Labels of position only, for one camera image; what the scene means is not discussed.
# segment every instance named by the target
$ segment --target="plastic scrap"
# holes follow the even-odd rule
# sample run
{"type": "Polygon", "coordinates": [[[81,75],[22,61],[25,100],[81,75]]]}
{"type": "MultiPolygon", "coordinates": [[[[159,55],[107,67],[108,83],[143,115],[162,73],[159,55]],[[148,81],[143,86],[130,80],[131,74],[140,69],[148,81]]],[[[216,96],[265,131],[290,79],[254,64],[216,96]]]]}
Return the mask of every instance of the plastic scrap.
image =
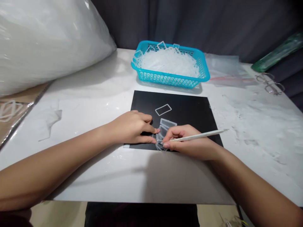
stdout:
{"type": "Polygon", "coordinates": [[[157,49],[149,46],[144,54],[141,52],[135,57],[134,64],[142,69],[198,78],[197,61],[188,53],[181,53],[179,46],[166,47],[164,41],[158,43],[157,49]]]}
{"type": "Polygon", "coordinates": [[[163,115],[163,114],[166,114],[167,112],[169,112],[169,111],[171,111],[172,110],[172,108],[169,106],[169,104],[165,104],[164,106],[161,106],[161,107],[159,107],[159,108],[157,108],[157,109],[155,109],[155,112],[158,114],[158,116],[160,117],[161,115],[163,115]],[[158,113],[158,111],[157,110],[160,110],[160,109],[162,109],[162,108],[164,108],[164,107],[168,107],[169,108],[169,110],[167,110],[167,111],[165,111],[165,112],[163,112],[163,113],[158,113]]]}
{"type": "Polygon", "coordinates": [[[15,100],[4,103],[0,108],[0,122],[8,122],[11,120],[22,107],[23,105],[21,103],[16,103],[15,100]]]}
{"type": "Polygon", "coordinates": [[[166,136],[168,129],[172,126],[177,126],[177,123],[161,118],[160,119],[160,132],[156,134],[156,148],[160,151],[167,151],[166,148],[161,145],[163,138],[166,136]]]}

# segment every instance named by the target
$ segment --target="plastic bag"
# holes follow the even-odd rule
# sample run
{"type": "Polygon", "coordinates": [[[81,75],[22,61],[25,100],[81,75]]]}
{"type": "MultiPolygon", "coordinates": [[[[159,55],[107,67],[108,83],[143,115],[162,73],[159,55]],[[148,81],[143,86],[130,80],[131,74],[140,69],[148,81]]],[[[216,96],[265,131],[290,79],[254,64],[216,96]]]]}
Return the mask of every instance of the plastic bag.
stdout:
{"type": "Polygon", "coordinates": [[[90,0],[2,0],[0,8],[0,96],[79,71],[116,49],[90,0]]]}
{"type": "Polygon", "coordinates": [[[207,83],[220,86],[245,88],[257,84],[242,68],[239,56],[224,56],[205,53],[205,60],[211,75],[207,83]]]}

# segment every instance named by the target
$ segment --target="white plastic bag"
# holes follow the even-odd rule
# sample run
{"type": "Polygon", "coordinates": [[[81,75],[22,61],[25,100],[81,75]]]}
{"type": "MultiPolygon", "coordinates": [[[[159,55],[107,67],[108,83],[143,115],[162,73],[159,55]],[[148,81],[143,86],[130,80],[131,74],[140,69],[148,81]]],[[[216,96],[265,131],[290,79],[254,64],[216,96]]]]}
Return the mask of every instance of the white plastic bag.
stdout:
{"type": "Polygon", "coordinates": [[[0,96],[86,68],[115,49],[90,0],[0,2],[0,96]]]}

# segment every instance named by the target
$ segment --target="person's right hand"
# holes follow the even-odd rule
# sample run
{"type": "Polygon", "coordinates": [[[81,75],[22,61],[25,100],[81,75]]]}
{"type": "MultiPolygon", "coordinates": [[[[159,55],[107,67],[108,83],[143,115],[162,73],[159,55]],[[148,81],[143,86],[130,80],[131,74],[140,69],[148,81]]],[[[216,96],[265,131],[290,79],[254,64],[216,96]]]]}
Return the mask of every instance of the person's right hand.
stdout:
{"type": "Polygon", "coordinates": [[[168,129],[166,136],[162,140],[164,143],[163,147],[170,150],[179,151],[180,153],[184,153],[200,160],[216,160],[218,153],[217,148],[220,146],[207,137],[183,142],[169,141],[181,137],[197,135],[200,133],[201,132],[191,125],[171,127],[168,129]]]}

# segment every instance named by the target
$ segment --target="basket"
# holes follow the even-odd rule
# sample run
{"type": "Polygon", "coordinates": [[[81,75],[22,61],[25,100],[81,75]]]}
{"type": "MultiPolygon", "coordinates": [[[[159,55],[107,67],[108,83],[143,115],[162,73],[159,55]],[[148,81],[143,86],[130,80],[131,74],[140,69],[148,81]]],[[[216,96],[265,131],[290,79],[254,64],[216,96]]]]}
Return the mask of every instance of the basket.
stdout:
{"type": "Polygon", "coordinates": [[[164,43],[158,43],[153,41],[141,41],[138,44],[137,51],[134,54],[133,61],[131,63],[131,66],[134,70],[137,71],[138,77],[142,81],[148,81],[158,84],[166,84],[171,86],[177,86],[177,87],[184,87],[184,88],[194,88],[197,86],[200,82],[206,82],[210,79],[210,75],[208,72],[208,68],[206,65],[205,57],[202,51],[190,48],[190,47],[183,47],[177,44],[171,45],[171,44],[165,44],[164,43]],[[149,47],[152,46],[155,51],[158,51],[159,48],[165,48],[166,47],[178,47],[179,51],[181,53],[187,53],[191,55],[196,61],[197,65],[199,66],[199,77],[187,77],[187,76],[181,76],[176,74],[170,74],[170,73],[163,73],[158,71],[152,71],[147,69],[141,69],[138,68],[137,60],[136,58],[140,57],[143,53],[146,51],[149,51],[149,47]]]}

